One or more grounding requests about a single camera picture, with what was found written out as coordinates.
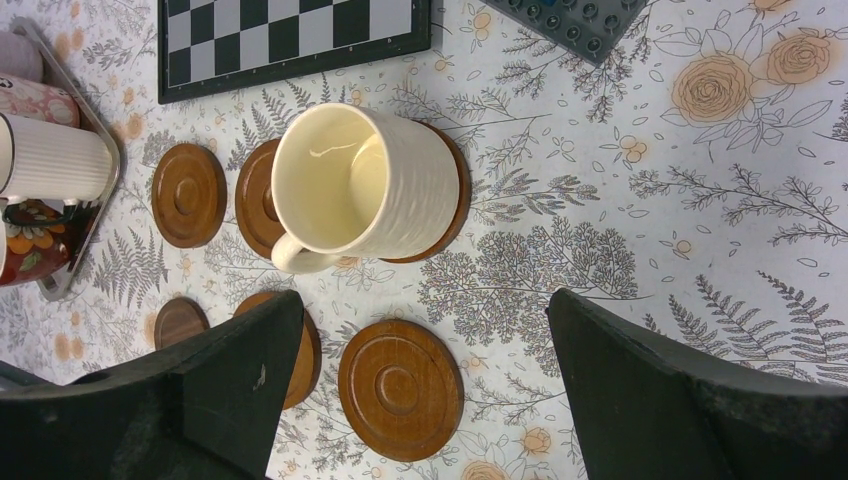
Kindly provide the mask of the pink enamel mug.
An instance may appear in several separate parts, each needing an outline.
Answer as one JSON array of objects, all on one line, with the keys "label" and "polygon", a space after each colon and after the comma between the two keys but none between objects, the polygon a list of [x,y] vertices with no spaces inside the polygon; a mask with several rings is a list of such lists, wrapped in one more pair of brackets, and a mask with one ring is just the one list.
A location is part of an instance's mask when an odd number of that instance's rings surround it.
[{"label": "pink enamel mug", "polygon": [[68,127],[80,127],[80,110],[65,90],[1,75],[1,112]]}]

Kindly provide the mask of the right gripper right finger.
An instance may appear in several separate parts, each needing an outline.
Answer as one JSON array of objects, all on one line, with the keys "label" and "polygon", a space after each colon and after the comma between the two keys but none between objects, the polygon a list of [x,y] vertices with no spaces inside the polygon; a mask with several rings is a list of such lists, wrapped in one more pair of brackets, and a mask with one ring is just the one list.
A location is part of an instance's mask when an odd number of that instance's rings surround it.
[{"label": "right gripper right finger", "polygon": [[847,391],[703,353],[561,289],[550,332],[592,479],[843,479]]}]

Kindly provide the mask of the white red bowl cup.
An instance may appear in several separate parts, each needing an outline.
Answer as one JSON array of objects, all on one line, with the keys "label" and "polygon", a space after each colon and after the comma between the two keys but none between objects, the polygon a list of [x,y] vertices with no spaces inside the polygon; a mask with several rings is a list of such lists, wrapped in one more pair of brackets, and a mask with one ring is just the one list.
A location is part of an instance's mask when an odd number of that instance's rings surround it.
[{"label": "white red bowl cup", "polygon": [[69,221],[40,200],[1,208],[1,286],[44,279],[65,267],[73,250]]}]

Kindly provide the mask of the white black-rimmed enamel mug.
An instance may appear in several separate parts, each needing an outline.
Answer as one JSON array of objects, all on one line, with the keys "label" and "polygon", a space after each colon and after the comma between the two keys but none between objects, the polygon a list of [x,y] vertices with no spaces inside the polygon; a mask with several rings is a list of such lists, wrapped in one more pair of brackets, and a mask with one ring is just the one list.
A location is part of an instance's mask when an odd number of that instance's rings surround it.
[{"label": "white black-rimmed enamel mug", "polygon": [[109,152],[92,132],[1,116],[1,197],[10,204],[28,199],[96,199],[109,168]]}]

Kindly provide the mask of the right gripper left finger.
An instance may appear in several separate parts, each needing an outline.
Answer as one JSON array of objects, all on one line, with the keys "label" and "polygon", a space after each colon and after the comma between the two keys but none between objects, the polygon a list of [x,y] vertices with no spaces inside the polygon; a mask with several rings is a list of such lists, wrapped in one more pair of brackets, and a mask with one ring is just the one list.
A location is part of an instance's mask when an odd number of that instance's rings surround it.
[{"label": "right gripper left finger", "polygon": [[1,396],[5,479],[261,479],[301,341],[292,290],[67,385]]}]

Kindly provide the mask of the lavender ceramic mug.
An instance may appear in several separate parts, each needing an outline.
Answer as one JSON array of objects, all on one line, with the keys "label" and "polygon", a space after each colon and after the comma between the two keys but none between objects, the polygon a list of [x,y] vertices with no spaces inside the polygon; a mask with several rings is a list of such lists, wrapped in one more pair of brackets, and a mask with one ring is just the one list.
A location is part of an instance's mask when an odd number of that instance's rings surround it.
[{"label": "lavender ceramic mug", "polygon": [[1,32],[1,72],[18,78],[41,83],[44,78],[43,58],[36,45],[28,38]]}]

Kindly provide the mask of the dark walnut coaster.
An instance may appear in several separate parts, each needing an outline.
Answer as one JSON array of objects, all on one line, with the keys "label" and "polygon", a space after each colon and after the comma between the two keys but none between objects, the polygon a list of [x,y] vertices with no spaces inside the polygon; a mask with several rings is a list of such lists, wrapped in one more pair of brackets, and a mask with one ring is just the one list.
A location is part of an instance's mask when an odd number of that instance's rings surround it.
[{"label": "dark walnut coaster", "polygon": [[154,323],[154,346],[162,350],[198,335],[210,328],[206,314],[190,298],[168,301],[158,312]]}]

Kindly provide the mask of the cream yellow mug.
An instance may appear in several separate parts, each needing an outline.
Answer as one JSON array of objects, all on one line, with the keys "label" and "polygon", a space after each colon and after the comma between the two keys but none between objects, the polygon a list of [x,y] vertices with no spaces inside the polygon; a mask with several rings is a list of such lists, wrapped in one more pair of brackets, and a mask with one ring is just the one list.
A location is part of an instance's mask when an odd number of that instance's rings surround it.
[{"label": "cream yellow mug", "polygon": [[271,261],[286,273],[325,270],[344,257],[404,258],[438,241],[453,208],[456,167],[415,120],[343,103],[300,114],[280,140],[271,194],[285,233]]}]

